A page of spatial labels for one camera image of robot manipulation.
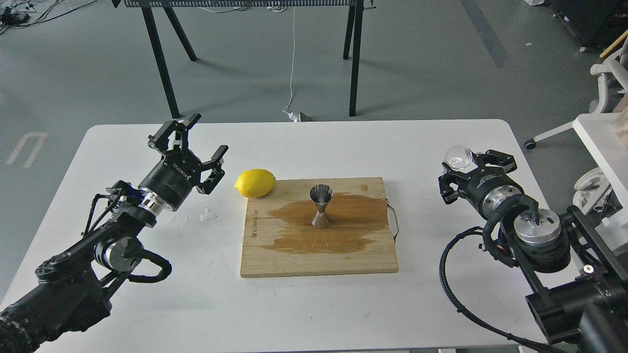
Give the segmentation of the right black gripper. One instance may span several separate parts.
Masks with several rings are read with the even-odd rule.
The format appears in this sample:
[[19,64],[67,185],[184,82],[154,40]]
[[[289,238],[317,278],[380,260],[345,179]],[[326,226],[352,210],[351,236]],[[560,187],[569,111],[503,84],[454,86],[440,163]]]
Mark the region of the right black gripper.
[[524,193],[523,189],[507,176],[517,169],[512,155],[496,150],[474,152],[473,162],[478,168],[468,174],[454,170],[449,164],[442,164],[443,174],[438,177],[438,185],[440,195],[447,205],[463,198],[487,220],[505,199]]

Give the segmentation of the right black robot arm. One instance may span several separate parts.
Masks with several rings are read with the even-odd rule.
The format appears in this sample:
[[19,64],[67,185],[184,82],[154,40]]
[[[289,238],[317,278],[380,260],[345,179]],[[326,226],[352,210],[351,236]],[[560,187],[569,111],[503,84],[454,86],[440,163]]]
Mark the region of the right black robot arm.
[[[509,177],[512,155],[472,152],[457,145],[445,154],[438,178],[444,203],[465,199],[485,220],[457,234],[445,247],[439,278],[458,313],[478,326],[537,352],[556,353],[567,342],[581,353],[625,353],[627,266],[617,259],[576,206],[558,215],[541,208]],[[532,293],[525,298],[547,343],[515,336],[478,318],[455,297],[446,279],[446,260],[458,241],[480,235],[494,260],[520,268]]]

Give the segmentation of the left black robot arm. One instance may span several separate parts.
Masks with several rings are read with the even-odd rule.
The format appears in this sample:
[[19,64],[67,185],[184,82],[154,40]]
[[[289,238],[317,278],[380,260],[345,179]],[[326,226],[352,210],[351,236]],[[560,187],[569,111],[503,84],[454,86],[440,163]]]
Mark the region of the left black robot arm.
[[88,219],[78,242],[36,268],[38,286],[1,312],[3,353],[32,353],[67,331],[86,331],[110,315],[110,299],[124,281],[157,283],[171,274],[170,262],[146,250],[138,235],[162,211],[175,212],[193,188],[208,195],[224,176],[226,145],[206,162],[188,147],[200,118],[170,120],[149,136],[161,159],[137,188],[120,180],[94,197],[93,204],[108,200],[112,217],[104,224]]

